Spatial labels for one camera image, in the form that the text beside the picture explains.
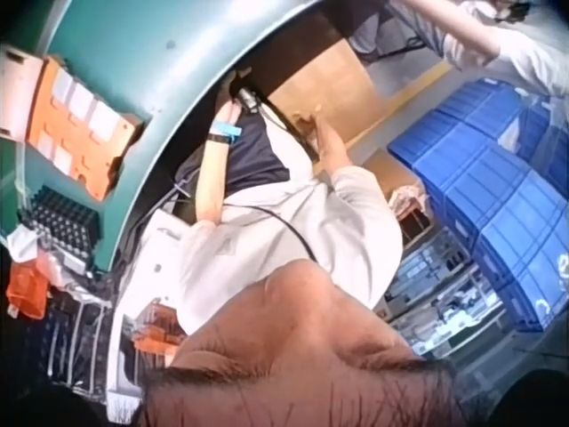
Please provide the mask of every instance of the hand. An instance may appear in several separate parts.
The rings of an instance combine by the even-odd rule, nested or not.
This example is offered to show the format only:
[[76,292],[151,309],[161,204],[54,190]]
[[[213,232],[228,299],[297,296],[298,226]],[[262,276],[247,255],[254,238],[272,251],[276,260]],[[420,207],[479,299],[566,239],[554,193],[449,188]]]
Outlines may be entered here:
[[320,157],[346,152],[340,134],[319,111],[309,116],[297,115],[296,125]]
[[338,169],[352,165],[340,134],[319,113],[298,117],[296,125],[307,135],[312,148],[320,156],[323,168],[332,176]]
[[220,91],[217,94],[217,100],[215,102],[216,113],[214,120],[229,123],[231,125],[234,125],[237,122],[241,115],[242,107],[238,102],[235,102],[231,98],[229,88],[236,78],[244,77],[250,72],[250,68],[242,71],[231,70],[225,77],[223,77]]

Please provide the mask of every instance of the orange tray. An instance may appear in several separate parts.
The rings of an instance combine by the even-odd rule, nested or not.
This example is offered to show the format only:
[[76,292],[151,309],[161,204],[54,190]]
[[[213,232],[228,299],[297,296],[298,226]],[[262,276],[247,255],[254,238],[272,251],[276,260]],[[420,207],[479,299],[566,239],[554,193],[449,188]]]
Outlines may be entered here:
[[44,64],[28,142],[64,174],[102,200],[116,181],[120,157],[140,120],[122,116],[73,78],[56,58]]

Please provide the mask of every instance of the plastic bin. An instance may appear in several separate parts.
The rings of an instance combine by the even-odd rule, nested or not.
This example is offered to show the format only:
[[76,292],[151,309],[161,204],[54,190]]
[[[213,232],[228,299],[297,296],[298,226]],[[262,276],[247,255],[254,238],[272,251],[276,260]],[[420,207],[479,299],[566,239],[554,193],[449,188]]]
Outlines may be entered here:
[[559,271],[561,257],[569,244],[565,211],[548,238],[524,270],[498,291],[516,329],[520,332],[545,330],[569,301],[566,279]]
[[549,161],[538,172],[559,193],[569,200],[569,130],[550,128]]
[[526,162],[489,145],[445,193],[445,225],[471,252],[480,230],[531,171]]
[[466,83],[447,98],[438,111],[457,118],[497,141],[524,109],[521,96],[510,85],[485,80]]
[[496,291],[520,277],[566,210],[567,201],[530,171],[481,230],[473,251],[474,260]]
[[395,138],[387,146],[388,153],[412,170],[458,123],[459,120],[440,111],[430,111]]
[[444,194],[492,141],[476,129],[456,125],[413,165],[425,190],[444,206]]
[[530,163],[541,138],[548,130],[550,112],[542,103],[525,109],[519,118],[517,156]]

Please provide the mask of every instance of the orange object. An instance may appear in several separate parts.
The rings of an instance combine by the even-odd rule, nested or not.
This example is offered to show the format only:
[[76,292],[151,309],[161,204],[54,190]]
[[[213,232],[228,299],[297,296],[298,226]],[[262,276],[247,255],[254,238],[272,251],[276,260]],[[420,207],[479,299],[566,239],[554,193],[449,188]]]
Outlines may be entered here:
[[115,184],[120,157],[139,130],[136,117],[116,113],[56,59],[45,61],[28,142],[97,200]]
[[145,353],[173,356],[181,343],[181,337],[167,334],[157,326],[146,326],[134,336],[134,348]]
[[186,336],[178,324],[176,311],[152,303],[144,318],[145,325],[134,335],[134,348],[145,353],[173,356]]
[[12,263],[6,297],[22,314],[29,318],[44,318],[48,287],[47,278],[37,270],[33,262]]

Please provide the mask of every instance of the white sleeve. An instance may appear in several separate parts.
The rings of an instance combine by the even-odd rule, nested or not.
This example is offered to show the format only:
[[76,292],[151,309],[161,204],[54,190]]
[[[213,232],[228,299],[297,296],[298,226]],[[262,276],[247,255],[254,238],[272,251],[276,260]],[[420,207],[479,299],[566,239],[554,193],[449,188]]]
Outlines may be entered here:
[[360,302],[372,309],[387,291],[401,262],[401,227],[373,173],[348,166],[336,171],[331,181],[336,195],[358,213],[364,224],[361,238],[370,261],[371,284],[367,301]]
[[356,209],[391,212],[377,178],[363,167],[342,167],[334,172],[330,181],[338,197]]
[[558,98],[569,94],[569,54],[513,29],[488,26],[488,31],[500,43],[500,56],[495,60],[488,62],[450,34],[444,40],[445,58],[460,70],[475,71],[479,77],[507,82],[529,93]]

